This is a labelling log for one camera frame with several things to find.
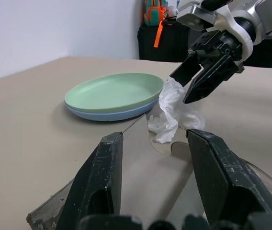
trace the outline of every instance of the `crumpled tissue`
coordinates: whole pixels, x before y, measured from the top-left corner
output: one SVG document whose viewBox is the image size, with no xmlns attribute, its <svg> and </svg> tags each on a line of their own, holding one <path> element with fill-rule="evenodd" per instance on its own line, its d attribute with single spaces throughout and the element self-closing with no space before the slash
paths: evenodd
<svg viewBox="0 0 272 230">
<path fill-rule="evenodd" d="M 205 121 L 192 105 L 184 104 L 187 91 L 175 79 L 168 77 L 159 95 L 159 106 L 163 111 L 159 117 L 148 120 L 148 129 L 156 133 L 157 143 L 171 142 L 178 127 L 204 129 Z"/>
</svg>

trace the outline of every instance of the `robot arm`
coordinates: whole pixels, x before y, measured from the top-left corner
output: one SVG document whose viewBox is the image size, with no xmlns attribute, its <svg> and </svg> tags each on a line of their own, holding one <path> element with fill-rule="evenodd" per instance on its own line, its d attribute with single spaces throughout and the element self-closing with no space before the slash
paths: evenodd
<svg viewBox="0 0 272 230">
<path fill-rule="evenodd" d="M 170 76 L 185 86 L 185 103 L 207 97 L 222 81 L 241 73 L 243 62 L 272 32 L 272 0 L 181 0 L 177 21 L 206 30 L 190 47 L 187 59 Z"/>
</svg>

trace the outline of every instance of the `stacked plates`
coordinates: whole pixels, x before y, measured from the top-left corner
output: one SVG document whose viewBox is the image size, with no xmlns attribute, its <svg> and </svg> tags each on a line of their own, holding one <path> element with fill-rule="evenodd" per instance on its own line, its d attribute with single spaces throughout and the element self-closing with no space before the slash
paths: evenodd
<svg viewBox="0 0 272 230">
<path fill-rule="evenodd" d="M 77 85 L 66 94 L 65 105 L 85 119 L 124 120 L 150 110 L 162 87 L 162 79 L 151 74 L 114 74 Z"/>
</svg>

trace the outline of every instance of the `green plate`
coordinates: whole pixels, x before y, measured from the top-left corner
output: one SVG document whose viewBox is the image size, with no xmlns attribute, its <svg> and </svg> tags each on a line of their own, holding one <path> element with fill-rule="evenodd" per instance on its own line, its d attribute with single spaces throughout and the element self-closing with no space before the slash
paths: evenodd
<svg viewBox="0 0 272 230">
<path fill-rule="evenodd" d="M 162 79 L 151 74 L 114 74 L 77 85 L 66 94 L 65 102 L 84 112 L 122 112 L 157 99 L 163 84 Z"/>
</svg>

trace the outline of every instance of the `orange strap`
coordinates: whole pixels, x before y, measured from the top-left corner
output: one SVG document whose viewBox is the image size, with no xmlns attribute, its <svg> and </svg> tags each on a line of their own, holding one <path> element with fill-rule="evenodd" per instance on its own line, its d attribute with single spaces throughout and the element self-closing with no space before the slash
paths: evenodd
<svg viewBox="0 0 272 230">
<path fill-rule="evenodd" d="M 158 46 L 159 46 L 160 35 L 161 35 L 161 31 L 163 30 L 162 22 L 163 21 L 159 22 L 159 28 L 158 28 L 157 33 L 156 33 L 155 43 L 154 43 L 155 48 L 158 48 Z"/>
</svg>

